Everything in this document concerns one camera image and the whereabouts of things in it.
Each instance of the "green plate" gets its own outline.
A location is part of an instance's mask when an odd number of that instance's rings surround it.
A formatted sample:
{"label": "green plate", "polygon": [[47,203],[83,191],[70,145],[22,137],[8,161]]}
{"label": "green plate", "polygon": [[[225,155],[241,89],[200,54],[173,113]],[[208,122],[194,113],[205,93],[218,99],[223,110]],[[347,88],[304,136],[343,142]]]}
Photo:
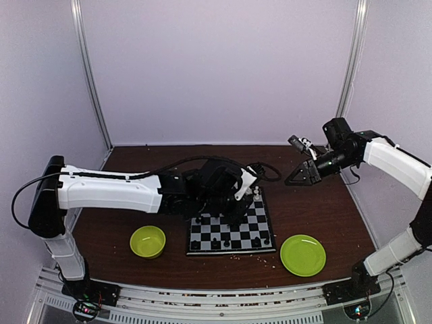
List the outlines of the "green plate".
{"label": "green plate", "polygon": [[288,238],[281,247],[281,261],[285,268],[299,277],[312,277],[325,265],[325,250],[318,240],[299,234]]}

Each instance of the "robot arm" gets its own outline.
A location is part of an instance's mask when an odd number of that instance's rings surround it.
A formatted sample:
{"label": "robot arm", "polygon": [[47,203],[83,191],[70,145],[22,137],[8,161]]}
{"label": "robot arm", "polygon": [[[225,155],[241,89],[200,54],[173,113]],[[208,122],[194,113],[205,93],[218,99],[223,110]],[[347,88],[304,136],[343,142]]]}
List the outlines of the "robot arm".
{"label": "robot arm", "polygon": [[104,303],[116,302],[118,287],[101,287],[91,281],[88,265],[79,253],[75,240],[64,226],[68,209],[101,207],[134,209],[145,213],[183,215],[191,218],[199,213],[222,214],[229,223],[241,220],[253,202],[250,187],[265,177],[263,165],[242,166],[221,157],[189,158],[176,165],[206,159],[200,169],[172,171],[173,165],[147,173],[91,171],[65,165],[63,157],[54,156],[39,183],[28,228],[41,237],[61,269],[65,293],[77,299],[101,292]]}
{"label": "robot arm", "polygon": [[[378,167],[407,186],[422,200],[422,205],[410,226],[387,245],[355,264],[352,278],[326,285],[328,304],[365,296],[368,290],[378,292],[377,276],[402,264],[432,244],[432,169],[399,148],[387,136],[373,131],[353,132],[344,118],[335,118],[323,126],[331,150],[301,163],[285,180],[287,186],[311,186],[322,178],[337,174],[346,167],[366,163]],[[303,141],[292,136],[289,141],[300,151]]]}

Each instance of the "green bowl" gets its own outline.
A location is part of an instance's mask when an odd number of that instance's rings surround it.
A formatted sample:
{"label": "green bowl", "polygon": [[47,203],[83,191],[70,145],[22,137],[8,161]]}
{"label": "green bowl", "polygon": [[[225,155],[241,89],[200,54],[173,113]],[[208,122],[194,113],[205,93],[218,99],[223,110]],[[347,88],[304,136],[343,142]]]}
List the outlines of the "green bowl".
{"label": "green bowl", "polygon": [[161,255],[165,243],[165,234],[156,226],[140,227],[130,237],[132,251],[145,259],[154,259]]}

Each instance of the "white backdrop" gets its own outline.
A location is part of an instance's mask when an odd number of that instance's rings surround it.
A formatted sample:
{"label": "white backdrop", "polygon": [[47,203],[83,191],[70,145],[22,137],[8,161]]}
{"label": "white backdrop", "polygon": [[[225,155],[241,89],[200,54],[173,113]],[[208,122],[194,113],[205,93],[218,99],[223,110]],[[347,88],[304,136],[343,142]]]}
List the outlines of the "white backdrop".
{"label": "white backdrop", "polygon": [[[372,129],[432,163],[432,2],[372,1],[348,122]],[[382,171],[363,165],[351,186],[380,246],[406,229],[420,201]],[[402,267],[420,315],[432,323],[432,253]]]}
{"label": "white backdrop", "polygon": [[82,2],[114,144],[324,143],[357,1]]}
{"label": "white backdrop", "polygon": [[[106,148],[92,110],[68,1],[0,2],[0,323],[24,318],[42,265],[43,241],[12,219],[15,191],[42,175],[51,155],[101,166]],[[27,224],[35,186],[16,203]]]}

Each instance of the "wooden table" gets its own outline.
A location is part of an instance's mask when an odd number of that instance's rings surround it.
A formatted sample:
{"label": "wooden table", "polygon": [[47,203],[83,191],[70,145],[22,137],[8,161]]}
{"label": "wooden table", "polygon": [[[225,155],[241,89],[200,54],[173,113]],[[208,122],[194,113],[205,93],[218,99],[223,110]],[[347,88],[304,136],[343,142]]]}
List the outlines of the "wooden table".
{"label": "wooden table", "polygon": [[[276,166],[284,177],[305,159],[290,146],[118,147],[105,170],[148,171],[193,155],[222,155],[245,164],[263,161]],[[200,164],[189,163],[182,169]],[[261,182],[260,186],[265,190],[278,248],[294,234],[311,235],[324,245],[327,264],[318,275],[292,275],[282,265],[279,251],[239,254],[236,259],[230,255],[186,256],[188,224],[180,216],[85,209],[74,236],[93,278],[166,288],[265,288],[339,279],[349,277],[351,266],[375,250],[340,176],[311,187],[287,187],[283,180]],[[167,236],[165,250],[157,259],[144,260],[130,250],[130,236],[144,225],[156,225]]]}

